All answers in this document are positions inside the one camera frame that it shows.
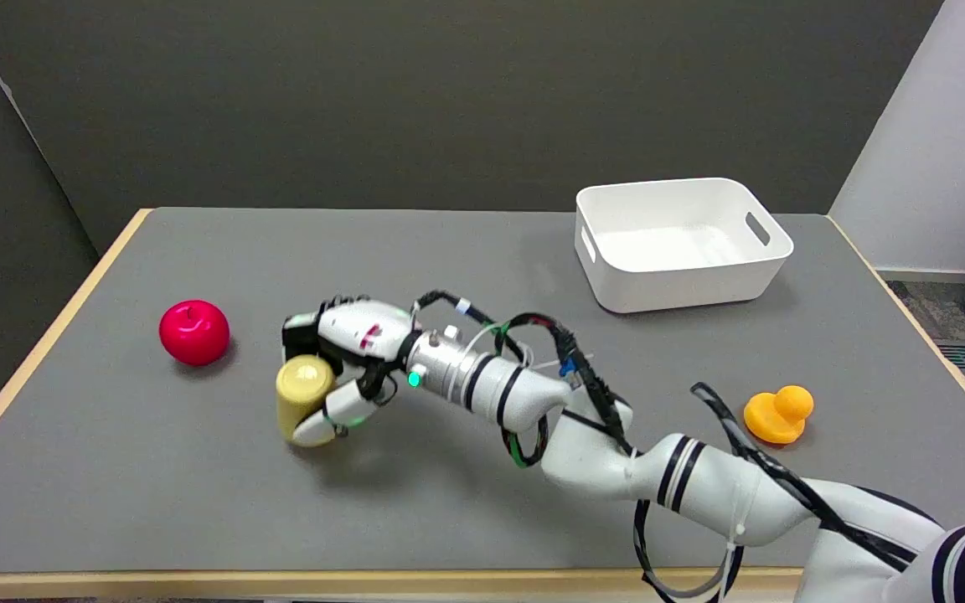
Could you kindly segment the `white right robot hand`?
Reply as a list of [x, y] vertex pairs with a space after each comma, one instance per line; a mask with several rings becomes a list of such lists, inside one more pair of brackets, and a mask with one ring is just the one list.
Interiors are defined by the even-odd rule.
[[345, 436], [397, 393], [395, 370], [421, 325], [366, 296], [336, 297], [281, 326], [276, 415], [283, 439], [317, 447]]

